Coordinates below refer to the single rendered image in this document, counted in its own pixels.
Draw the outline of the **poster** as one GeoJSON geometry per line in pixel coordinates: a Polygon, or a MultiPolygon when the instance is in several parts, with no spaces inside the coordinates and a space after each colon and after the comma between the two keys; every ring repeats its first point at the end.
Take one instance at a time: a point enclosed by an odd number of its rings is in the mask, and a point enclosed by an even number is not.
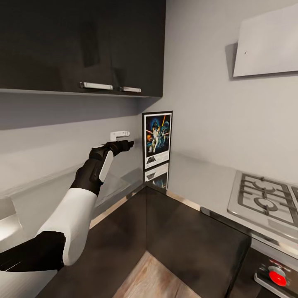
{"type": "Polygon", "coordinates": [[[170,160],[173,111],[142,113],[143,171],[170,160]]]}

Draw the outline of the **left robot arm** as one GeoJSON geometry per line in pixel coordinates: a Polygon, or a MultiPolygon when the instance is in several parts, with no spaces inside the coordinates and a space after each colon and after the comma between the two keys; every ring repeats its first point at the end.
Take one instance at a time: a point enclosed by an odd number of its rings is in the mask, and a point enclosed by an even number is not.
{"type": "Polygon", "coordinates": [[[110,142],[92,147],[65,197],[35,238],[0,253],[0,298],[35,298],[64,267],[82,254],[100,187],[113,158],[134,141],[130,132],[110,132],[110,142]]]}

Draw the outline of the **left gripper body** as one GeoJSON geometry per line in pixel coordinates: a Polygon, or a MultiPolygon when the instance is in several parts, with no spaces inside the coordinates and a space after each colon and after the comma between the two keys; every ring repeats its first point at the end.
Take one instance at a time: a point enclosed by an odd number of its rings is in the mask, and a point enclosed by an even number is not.
{"type": "Polygon", "coordinates": [[[118,155],[119,153],[123,152],[123,151],[129,151],[130,147],[129,147],[129,142],[128,140],[122,140],[122,141],[116,141],[116,142],[108,142],[106,144],[113,144],[116,146],[118,152],[116,155],[118,155]]]}

